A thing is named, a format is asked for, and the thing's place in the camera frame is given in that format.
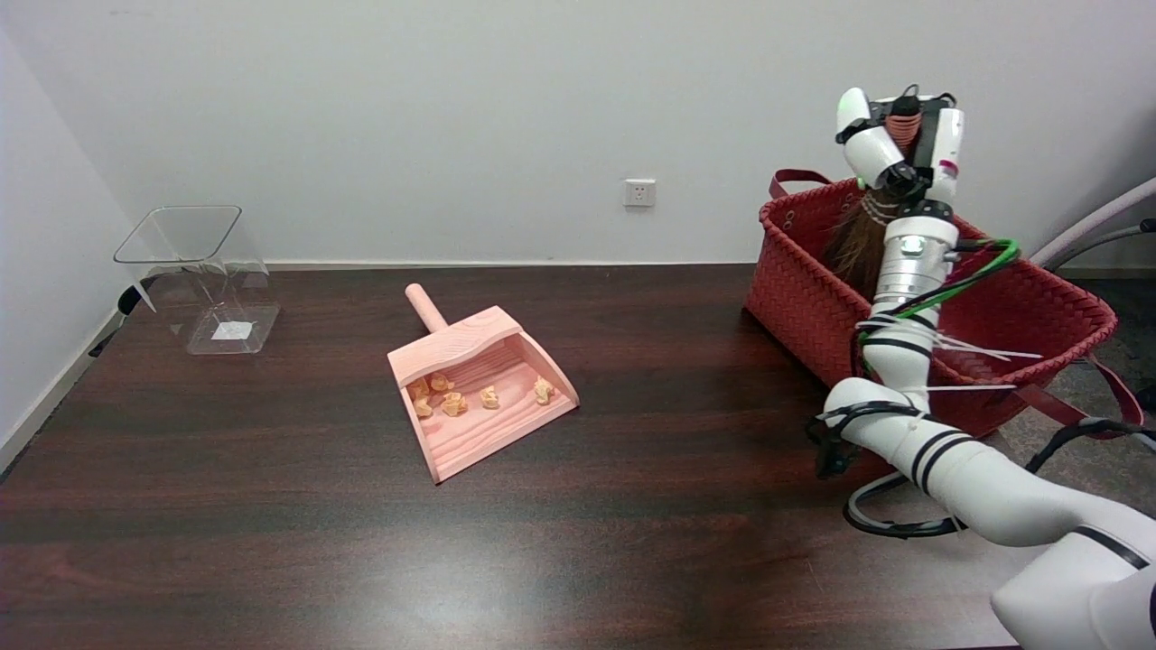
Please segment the green cable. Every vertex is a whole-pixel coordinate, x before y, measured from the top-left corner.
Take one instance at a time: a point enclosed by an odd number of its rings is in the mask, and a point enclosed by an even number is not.
[[[962,294],[963,291],[966,291],[976,282],[984,279],[988,274],[994,273],[995,271],[999,271],[1005,266],[1008,266],[1009,264],[1015,261],[1016,258],[1020,257],[1020,243],[1016,242],[1015,239],[980,239],[978,243],[984,245],[995,244],[998,246],[1002,246],[1003,250],[1000,252],[1000,254],[995,256],[995,258],[992,259],[992,261],[985,264],[983,268],[972,273],[968,278],[964,278],[963,280],[956,282],[957,285],[956,287],[953,287],[951,289],[948,289],[942,294],[939,294],[938,296],[929,298],[927,302],[920,303],[911,309],[901,311],[896,313],[895,317],[907,318],[911,315],[919,313],[925,309],[931,309],[933,306],[943,304],[948,300]],[[862,346],[862,342],[867,340],[867,337],[869,335],[870,335],[869,332],[862,332],[861,334],[859,334],[859,345]],[[864,365],[867,367],[868,370],[870,370],[870,367],[867,365],[866,361],[864,361]]]

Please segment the red woven basket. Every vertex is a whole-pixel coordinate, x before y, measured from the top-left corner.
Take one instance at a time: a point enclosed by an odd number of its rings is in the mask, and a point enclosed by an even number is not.
[[[870,305],[818,260],[835,224],[860,195],[854,179],[844,180],[775,199],[758,216],[766,234],[746,308],[829,386],[851,375],[847,345]],[[956,226],[961,238],[985,237],[958,217]],[[990,259],[970,256],[956,265],[953,278],[971,274]],[[1044,387],[1106,340],[1116,324],[1116,315],[1096,296],[1018,260],[944,303],[940,331],[984,348],[1043,359],[1005,362],[936,349],[928,385]],[[975,436],[994,431],[1025,407],[1013,391],[932,393],[932,413]]]

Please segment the white label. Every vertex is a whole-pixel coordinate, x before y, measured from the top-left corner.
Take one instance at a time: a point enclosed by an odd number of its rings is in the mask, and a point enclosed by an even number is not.
[[[217,331],[213,332],[214,341],[236,341],[247,339],[253,331],[253,324],[244,320],[229,320],[217,325]]]

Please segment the pink dustpan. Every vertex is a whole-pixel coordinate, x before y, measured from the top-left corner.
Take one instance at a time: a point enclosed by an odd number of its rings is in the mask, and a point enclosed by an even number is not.
[[[578,393],[566,376],[502,308],[491,306],[447,325],[420,285],[406,287],[406,297],[431,333],[388,357],[435,483],[578,407]],[[452,390],[468,405],[465,413],[447,415],[435,393],[429,401],[433,414],[417,416],[407,386],[433,372],[453,382]],[[547,405],[539,404],[534,393],[539,378],[554,385]],[[483,408],[479,397],[491,385],[497,409]]]

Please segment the wall outlet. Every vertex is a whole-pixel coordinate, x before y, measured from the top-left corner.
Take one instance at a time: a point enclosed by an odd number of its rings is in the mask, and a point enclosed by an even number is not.
[[[631,208],[654,206],[658,182],[653,178],[628,178],[622,182],[622,205]]]

